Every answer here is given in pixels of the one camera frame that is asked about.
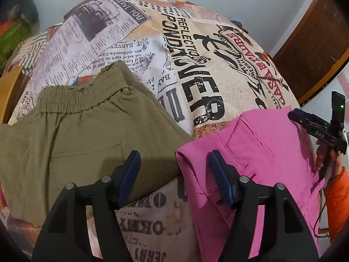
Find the orange jacket right sleeve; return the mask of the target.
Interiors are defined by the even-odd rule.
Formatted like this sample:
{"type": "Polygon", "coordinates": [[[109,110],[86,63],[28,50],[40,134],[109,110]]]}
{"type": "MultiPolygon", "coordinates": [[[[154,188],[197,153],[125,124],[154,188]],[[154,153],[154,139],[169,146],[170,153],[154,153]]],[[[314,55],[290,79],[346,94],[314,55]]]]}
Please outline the orange jacket right sleeve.
{"type": "Polygon", "coordinates": [[[348,171],[341,168],[341,173],[333,180],[329,180],[324,195],[327,200],[328,227],[330,243],[333,243],[337,235],[348,220],[349,196],[348,196],[348,171]]]}

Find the olive green pants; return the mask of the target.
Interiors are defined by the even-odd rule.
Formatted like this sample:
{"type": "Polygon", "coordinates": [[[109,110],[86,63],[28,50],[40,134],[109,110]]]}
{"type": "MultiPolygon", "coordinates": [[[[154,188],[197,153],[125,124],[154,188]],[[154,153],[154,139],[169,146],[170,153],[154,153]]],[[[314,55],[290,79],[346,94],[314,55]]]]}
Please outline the olive green pants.
{"type": "Polygon", "coordinates": [[[49,86],[15,124],[1,125],[1,185],[13,218],[40,226],[65,184],[93,184],[130,152],[141,167],[128,202],[179,174],[175,151],[192,141],[122,61],[80,86],[49,86]]]}

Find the green fabric storage bag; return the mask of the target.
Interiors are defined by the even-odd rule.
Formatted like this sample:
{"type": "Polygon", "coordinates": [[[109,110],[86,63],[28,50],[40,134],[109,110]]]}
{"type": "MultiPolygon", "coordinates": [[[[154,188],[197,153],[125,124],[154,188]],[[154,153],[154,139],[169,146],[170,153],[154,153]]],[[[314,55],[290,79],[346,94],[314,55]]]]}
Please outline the green fabric storage bag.
{"type": "Polygon", "coordinates": [[[1,34],[1,73],[20,42],[31,36],[31,29],[23,20],[14,21],[7,30],[1,34]]]}

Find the blue grey backpack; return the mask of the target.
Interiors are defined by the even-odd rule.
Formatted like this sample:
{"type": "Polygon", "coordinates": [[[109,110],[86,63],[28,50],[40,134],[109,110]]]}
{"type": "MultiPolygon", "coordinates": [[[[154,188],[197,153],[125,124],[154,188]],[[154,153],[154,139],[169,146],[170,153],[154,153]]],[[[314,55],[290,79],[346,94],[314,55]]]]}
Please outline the blue grey backpack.
{"type": "Polygon", "coordinates": [[[243,25],[242,25],[241,22],[235,21],[235,20],[231,20],[231,22],[232,22],[235,26],[239,27],[241,30],[243,30],[245,33],[248,34],[248,31],[243,27],[243,25]]]}

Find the brown wooden door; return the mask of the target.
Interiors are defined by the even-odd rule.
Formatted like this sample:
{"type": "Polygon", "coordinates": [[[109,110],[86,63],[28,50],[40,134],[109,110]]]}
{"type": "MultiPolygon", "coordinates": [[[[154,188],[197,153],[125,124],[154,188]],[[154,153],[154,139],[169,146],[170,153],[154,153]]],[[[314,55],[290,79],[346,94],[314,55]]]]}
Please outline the brown wooden door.
{"type": "Polygon", "coordinates": [[[299,104],[310,100],[348,58],[348,20],[334,0],[313,0],[273,58],[299,104]]]}

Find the bamboo lap desk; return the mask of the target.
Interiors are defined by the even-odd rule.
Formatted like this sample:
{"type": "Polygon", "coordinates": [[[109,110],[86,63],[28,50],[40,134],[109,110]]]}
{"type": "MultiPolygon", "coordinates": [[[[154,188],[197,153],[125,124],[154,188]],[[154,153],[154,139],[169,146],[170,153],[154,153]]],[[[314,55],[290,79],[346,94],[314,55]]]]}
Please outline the bamboo lap desk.
{"type": "Polygon", "coordinates": [[[24,79],[22,66],[12,69],[0,79],[0,121],[7,124],[15,107],[15,98],[24,79]]]}

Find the newspaper print bed quilt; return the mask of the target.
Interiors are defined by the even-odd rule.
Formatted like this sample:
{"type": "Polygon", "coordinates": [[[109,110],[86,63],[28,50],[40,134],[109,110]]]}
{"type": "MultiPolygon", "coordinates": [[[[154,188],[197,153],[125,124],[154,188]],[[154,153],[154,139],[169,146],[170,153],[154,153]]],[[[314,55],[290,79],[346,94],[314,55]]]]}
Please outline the newspaper print bed quilt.
{"type": "Polygon", "coordinates": [[[73,79],[97,74],[101,68],[122,60],[137,79],[160,101],[176,123],[195,138],[221,129],[234,117],[251,109],[298,107],[266,52],[241,28],[226,18],[182,0],[121,0],[145,12],[150,20],[126,34],[116,44],[94,57],[80,73],[63,75],[51,53],[58,39],[66,36],[67,23],[22,41],[7,54],[3,74],[21,72],[18,92],[11,104],[9,123],[26,115],[44,84],[67,84],[73,79]],[[207,97],[221,97],[225,112],[220,119],[199,123],[203,108],[191,111],[186,99],[180,67],[170,48],[179,45],[185,68],[202,70],[213,79],[216,89],[207,97]]]}

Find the pink pants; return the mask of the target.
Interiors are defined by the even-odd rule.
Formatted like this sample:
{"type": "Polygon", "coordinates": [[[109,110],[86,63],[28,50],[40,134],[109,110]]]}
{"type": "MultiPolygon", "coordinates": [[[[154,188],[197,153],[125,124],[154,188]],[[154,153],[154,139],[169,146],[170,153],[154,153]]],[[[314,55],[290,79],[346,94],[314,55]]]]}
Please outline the pink pants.
{"type": "Polygon", "coordinates": [[[203,261],[219,259],[235,215],[222,201],[206,165],[207,155],[213,150],[218,150],[239,174],[255,183],[267,186],[284,183],[311,234],[317,234],[323,182],[313,170],[308,135],[288,118],[290,111],[291,107],[244,112],[223,129],[176,150],[203,261]]]}

